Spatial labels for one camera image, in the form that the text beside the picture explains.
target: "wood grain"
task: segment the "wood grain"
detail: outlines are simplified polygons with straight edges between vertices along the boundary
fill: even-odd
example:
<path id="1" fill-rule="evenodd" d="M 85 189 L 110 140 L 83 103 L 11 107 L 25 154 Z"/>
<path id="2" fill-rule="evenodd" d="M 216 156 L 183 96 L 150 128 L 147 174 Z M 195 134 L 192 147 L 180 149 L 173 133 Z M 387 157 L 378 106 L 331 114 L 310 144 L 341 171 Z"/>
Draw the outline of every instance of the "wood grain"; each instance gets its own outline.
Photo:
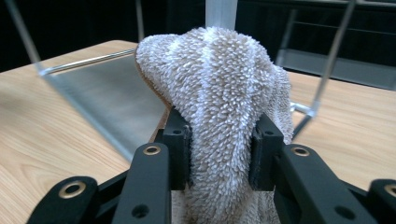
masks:
<path id="1" fill-rule="evenodd" d="M 110 42 L 44 64 L 71 63 L 134 47 Z M 0 151 L 0 223 L 26 222 L 48 190 L 67 177 L 88 175 L 102 183 L 129 168 L 32 65 L 0 74 Z"/>
<path id="2" fill-rule="evenodd" d="M 111 41 L 44 62 L 71 63 L 134 48 Z M 318 78 L 290 73 L 291 99 L 309 105 Z M 343 180 L 367 189 L 396 179 L 396 93 L 330 81 L 318 117 L 295 143 L 312 147 Z M 302 116 L 293 114 L 295 122 Z M 102 183 L 128 162 L 32 65 L 0 74 L 0 223 L 24 223 L 59 181 L 88 175 Z"/>
<path id="3" fill-rule="evenodd" d="M 291 100 L 309 105 L 318 78 L 290 73 Z M 294 113 L 294 122 L 303 116 Z M 331 80 L 318 116 L 294 143 L 313 148 L 339 178 L 368 189 L 396 179 L 396 91 Z"/>

